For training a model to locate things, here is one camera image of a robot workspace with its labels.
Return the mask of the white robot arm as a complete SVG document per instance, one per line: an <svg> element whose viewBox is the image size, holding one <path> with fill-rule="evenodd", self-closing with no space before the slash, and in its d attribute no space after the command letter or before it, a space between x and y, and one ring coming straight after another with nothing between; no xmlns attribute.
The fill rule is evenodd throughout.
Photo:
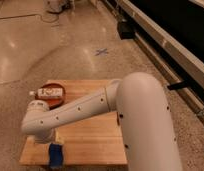
<svg viewBox="0 0 204 171"><path fill-rule="evenodd" d="M119 118L129 171L183 171L167 97L148 73L131 73L54 110L33 100L21 130L47 142L57 127L112 111Z"/></svg>

